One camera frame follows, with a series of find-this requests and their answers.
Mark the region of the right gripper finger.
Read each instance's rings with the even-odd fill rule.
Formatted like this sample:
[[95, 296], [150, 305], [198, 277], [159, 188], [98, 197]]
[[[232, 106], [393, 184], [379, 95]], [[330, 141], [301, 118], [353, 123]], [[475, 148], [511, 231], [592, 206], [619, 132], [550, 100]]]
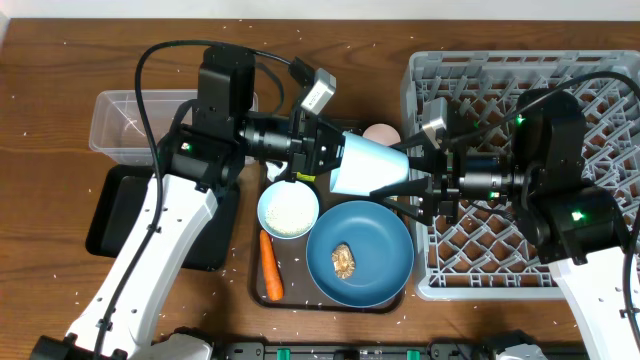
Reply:
[[403, 183], [384, 186], [370, 192], [372, 198], [386, 198], [392, 196], [418, 196], [422, 197], [432, 189], [433, 181], [430, 177], [424, 177]]
[[423, 154], [421, 156], [409, 156], [409, 168], [433, 173], [435, 170], [435, 147], [424, 132], [418, 132], [404, 141], [391, 145], [392, 149], [400, 152], [406, 152], [416, 147], [421, 147]]

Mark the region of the yellow snack wrapper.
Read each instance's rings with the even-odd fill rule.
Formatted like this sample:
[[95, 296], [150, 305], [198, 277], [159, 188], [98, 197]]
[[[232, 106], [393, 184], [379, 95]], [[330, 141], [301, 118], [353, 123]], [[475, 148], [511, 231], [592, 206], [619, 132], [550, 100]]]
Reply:
[[300, 181], [315, 182], [316, 176], [303, 173], [296, 173], [296, 178]]

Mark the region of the pink cup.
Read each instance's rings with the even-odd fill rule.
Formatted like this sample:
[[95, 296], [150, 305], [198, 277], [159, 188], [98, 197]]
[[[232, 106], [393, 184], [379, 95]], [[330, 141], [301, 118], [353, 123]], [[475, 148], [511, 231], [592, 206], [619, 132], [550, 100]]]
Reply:
[[399, 133], [392, 126], [383, 123], [369, 126], [362, 137], [384, 146], [391, 146], [401, 141]]

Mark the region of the light blue cup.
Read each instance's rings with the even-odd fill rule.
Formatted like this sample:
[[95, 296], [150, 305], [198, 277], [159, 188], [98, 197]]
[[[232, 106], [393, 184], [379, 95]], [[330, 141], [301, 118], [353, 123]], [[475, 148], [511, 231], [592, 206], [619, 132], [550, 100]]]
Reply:
[[340, 166], [330, 173], [331, 193], [369, 196], [372, 191], [408, 179], [405, 153], [350, 132], [343, 136]]

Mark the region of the light blue rice bowl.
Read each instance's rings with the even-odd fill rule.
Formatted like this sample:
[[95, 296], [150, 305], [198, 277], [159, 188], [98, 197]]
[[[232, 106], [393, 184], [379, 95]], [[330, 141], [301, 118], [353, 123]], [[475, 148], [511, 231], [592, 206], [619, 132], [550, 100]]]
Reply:
[[261, 194], [257, 218], [272, 237], [289, 240], [309, 232], [320, 213], [319, 200], [311, 187], [302, 182], [279, 181]]

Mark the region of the pile of rice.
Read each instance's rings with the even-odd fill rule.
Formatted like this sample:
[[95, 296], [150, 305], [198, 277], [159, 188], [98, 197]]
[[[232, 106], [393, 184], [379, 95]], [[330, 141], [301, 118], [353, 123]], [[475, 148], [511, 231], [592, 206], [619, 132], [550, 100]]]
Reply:
[[306, 232], [315, 219], [313, 204], [307, 196], [280, 194], [267, 205], [265, 220], [279, 237], [295, 238]]

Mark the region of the orange carrot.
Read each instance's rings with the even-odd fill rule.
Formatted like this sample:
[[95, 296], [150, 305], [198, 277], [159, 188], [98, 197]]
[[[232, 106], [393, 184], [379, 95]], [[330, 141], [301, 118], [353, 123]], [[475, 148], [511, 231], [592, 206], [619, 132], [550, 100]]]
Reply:
[[284, 296], [284, 289], [272, 247], [272, 241], [265, 230], [260, 231], [259, 242], [267, 296], [271, 301], [279, 301]]

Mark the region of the white tissue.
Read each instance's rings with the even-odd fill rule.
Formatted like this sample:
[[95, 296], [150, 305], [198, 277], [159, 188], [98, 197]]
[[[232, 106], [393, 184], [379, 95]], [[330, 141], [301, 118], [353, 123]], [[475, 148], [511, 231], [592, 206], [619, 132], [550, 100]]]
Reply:
[[267, 179], [276, 182], [277, 178], [286, 170], [287, 163], [280, 161], [266, 161]]

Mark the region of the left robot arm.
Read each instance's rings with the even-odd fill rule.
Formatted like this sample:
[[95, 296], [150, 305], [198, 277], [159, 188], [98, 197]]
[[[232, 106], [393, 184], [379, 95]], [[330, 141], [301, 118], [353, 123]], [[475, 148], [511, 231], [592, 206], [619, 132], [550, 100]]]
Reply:
[[210, 230], [247, 157], [282, 161], [284, 176], [337, 168], [344, 137], [322, 115], [337, 82], [300, 59], [288, 62], [301, 92], [280, 127], [253, 110], [255, 72], [267, 53], [205, 41], [195, 98], [182, 103], [161, 139], [150, 139], [153, 173], [137, 219], [110, 272], [63, 339], [38, 339], [35, 359], [209, 359], [196, 330], [156, 341], [157, 316], [192, 245]]

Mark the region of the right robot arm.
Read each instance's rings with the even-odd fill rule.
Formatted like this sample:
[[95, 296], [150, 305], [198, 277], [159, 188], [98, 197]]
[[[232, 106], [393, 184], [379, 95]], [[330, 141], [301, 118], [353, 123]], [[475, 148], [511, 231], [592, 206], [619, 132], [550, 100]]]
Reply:
[[410, 168], [425, 177], [387, 185], [371, 197], [425, 225], [458, 219], [460, 201], [509, 203], [507, 217], [535, 248], [569, 304], [592, 359], [639, 356], [639, 227], [614, 196], [583, 178], [586, 119], [560, 89], [524, 92], [513, 113], [511, 152], [470, 154], [451, 125], [429, 124], [398, 144], [422, 147]]

